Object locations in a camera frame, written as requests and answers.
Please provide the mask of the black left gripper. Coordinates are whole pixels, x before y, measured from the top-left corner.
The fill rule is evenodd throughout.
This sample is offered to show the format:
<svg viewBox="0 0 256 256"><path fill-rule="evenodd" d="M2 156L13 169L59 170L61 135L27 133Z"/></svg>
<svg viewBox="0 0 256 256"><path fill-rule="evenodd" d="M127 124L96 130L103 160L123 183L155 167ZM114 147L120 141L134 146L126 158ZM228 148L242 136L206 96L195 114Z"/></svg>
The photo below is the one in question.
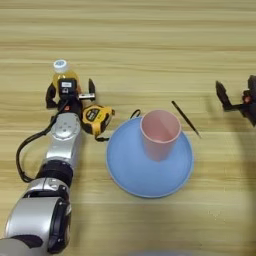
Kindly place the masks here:
<svg viewBox="0 0 256 256"><path fill-rule="evenodd" d="M83 101L95 100L95 84L92 79L89 79L88 81L88 87L89 87L89 94L78 94L76 96L64 96L59 100L59 112L60 113L75 113L77 115L82 114L83 110ZM53 84L50 84L46 96L46 108L47 109L53 109L57 107L57 103L54 101L54 98L56 96L56 88Z"/></svg>

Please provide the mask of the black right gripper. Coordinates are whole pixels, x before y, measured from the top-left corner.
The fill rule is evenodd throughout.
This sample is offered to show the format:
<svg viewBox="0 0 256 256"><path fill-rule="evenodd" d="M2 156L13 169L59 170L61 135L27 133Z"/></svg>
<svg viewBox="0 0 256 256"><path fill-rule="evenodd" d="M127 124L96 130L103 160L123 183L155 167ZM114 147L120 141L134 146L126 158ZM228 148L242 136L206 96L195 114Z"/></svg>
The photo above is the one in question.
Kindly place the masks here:
<svg viewBox="0 0 256 256"><path fill-rule="evenodd" d="M250 75L248 78L248 88L242 95L240 104L232 104L226 94L224 85L216 82L216 93L226 111L239 111L243 117L247 118L253 126L256 126L256 76Z"/></svg>

